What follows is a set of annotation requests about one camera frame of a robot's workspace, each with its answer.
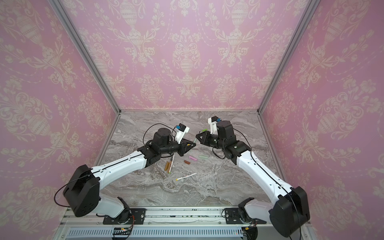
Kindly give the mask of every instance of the gray marble surface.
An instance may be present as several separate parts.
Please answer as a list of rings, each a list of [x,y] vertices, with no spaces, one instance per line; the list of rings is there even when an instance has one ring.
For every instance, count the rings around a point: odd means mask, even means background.
[[[247,137],[259,159],[278,175],[255,111],[123,112],[102,164],[124,157],[141,147],[144,132],[155,123],[160,122],[170,127],[183,123],[190,127],[184,138],[193,141],[200,130],[209,127],[207,120],[212,116],[231,121],[234,128]],[[144,141],[152,139],[161,127],[152,127]],[[238,140],[245,142],[240,134],[236,135]],[[223,156],[218,149],[216,153]],[[209,158],[194,162],[188,159],[190,155],[196,158],[205,155]],[[120,196],[131,206],[237,205],[248,197],[269,202],[265,192],[244,170],[229,159],[217,158],[212,148],[198,141],[196,147],[183,157],[176,154],[172,171],[168,174],[164,167],[170,159],[162,158],[145,169],[121,177],[105,187],[102,193]],[[187,165],[184,160],[189,160],[191,164]],[[197,174],[176,181],[176,178],[194,172]]]

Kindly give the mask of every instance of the metal edge strip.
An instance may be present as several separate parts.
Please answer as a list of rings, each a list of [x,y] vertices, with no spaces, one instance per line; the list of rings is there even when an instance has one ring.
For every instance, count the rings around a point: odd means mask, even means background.
[[[285,172],[283,171],[283,168],[280,164],[279,158],[277,157],[277,152],[276,152],[275,146],[273,145],[273,142],[271,140],[271,136],[270,136],[268,129],[264,123],[263,117],[262,117],[262,115],[257,115],[257,117],[259,118],[259,122],[260,122],[260,125],[262,127],[266,142],[268,144],[269,150],[271,151],[272,159],[275,162],[277,172],[279,173],[280,178],[282,178],[286,182],[287,179],[286,179]]]
[[[115,98],[113,97],[111,91],[108,88],[108,85],[104,82],[103,77],[101,76],[99,70],[97,69],[95,63],[93,62],[91,55],[89,54],[88,50],[86,49],[83,41],[81,40],[79,33],[77,32],[76,28],[74,27],[73,22],[69,18],[65,8],[62,6],[60,0],[48,0],[50,3],[53,11],[56,13],[57,17],[59,18],[61,24],[64,26],[67,34],[71,38],[73,44],[76,46],[77,50],[79,51],[81,57],[83,58],[84,62],[87,64],[89,70],[91,71],[92,75],[94,76],[96,82],[99,84],[102,92],[104,93],[105,97],[107,98],[109,104],[112,106],[113,110],[116,114],[120,113],[119,105],[117,104]]]
[[[115,129],[116,129],[118,123],[119,123],[120,116],[121,116],[120,114],[116,115],[115,121],[113,122],[113,125],[112,125],[111,129],[109,130],[108,136],[105,139],[103,147],[101,148],[101,151],[100,151],[100,153],[99,153],[99,155],[98,155],[98,157],[96,159],[95,166],[99,166],[100,165],[101,160],[103,159],[104,154],[107,151],[107,148],[109,146],[109,142],[111,141],[112,136],[113,136],[113,134],[115,132]]]
[[[292,35],[291,41],[289,42],[288,47],[285,50],[283,57],[281,58],[280,64],[277,67],[275,75],[272,78],[271,84],[269,85],[267,91],[265,92],[265,95],[258,109],[259,114],[263,114],[263,112],[265,111],[268,101],[271,98],[277,86],[278,80],[280,79],[281,75],[284,73],[285,67],[288,65],[290,58],[292,57],[297,45],[299,44],[300,39],[303,36],[304,31],[308,26],[308,23],[310,22],[317,6],[319,5],[319,2],[320,0],[309,0],[305,8],[305,11],[301,16],[300,21],[297,24],[296,29]]]

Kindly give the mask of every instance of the floral damask pattern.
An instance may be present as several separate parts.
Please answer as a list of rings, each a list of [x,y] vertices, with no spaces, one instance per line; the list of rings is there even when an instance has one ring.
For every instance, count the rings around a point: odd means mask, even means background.
[[[383,2],[321,1],[263,118],[318,239],[383,239]]]
[[[47,240],[65,210],[53,195],[77,166],[94,163],[115,113],[48,2],[0,1],[0,24],[0,231]],[[115,64],[100,35],[82,37]]]
[[[122,109],[258,108],[307,1],[61,0]]]

